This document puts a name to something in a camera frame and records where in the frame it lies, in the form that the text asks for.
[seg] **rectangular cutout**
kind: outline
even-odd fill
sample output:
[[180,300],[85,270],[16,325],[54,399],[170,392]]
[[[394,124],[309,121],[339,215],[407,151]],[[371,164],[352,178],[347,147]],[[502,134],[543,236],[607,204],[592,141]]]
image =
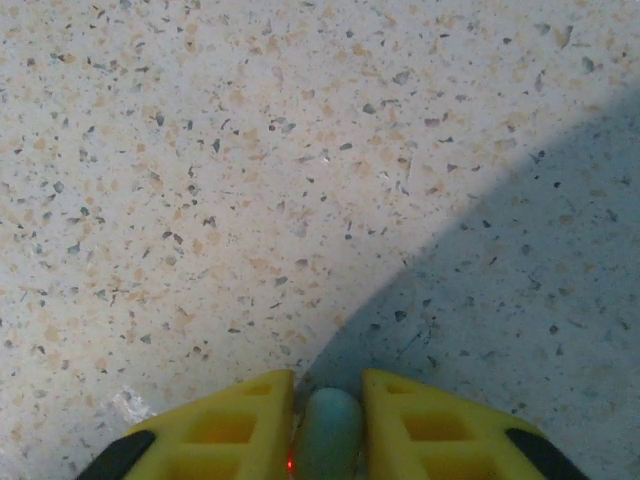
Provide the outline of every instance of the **rectangular cutout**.
[[495,462],[484,456],[438,456],[423,459],[429,480],[504,480]]
[[174,458],[170,467],[170,480],[234,480],[240,462],[235,459],[203,459],[189,456]]
[[387,392],[392,395],[400,395],[403,393],[415,393],[413,390],[407,387],[403,387],[402,385],[396,385],[395,383],[390,383],[387,385]]
[[403,415],[402,421],[414,442],[455,442],[472,438],[460,419],[449,412],[408,414]]
[[189,433],[185,442],[207,444],[249,443],[256,426],[255,415],[208,412]]
[[255,385],[243,392],[245,395],[259,397],[271,393],[271,385]]

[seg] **speckled floor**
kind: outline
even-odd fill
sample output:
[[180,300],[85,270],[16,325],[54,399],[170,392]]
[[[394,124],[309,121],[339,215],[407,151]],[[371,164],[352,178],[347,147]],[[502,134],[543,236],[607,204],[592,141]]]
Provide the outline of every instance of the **speckled floor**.
[[0,476],[378,365],[640,478],[639,12],[3,2]]

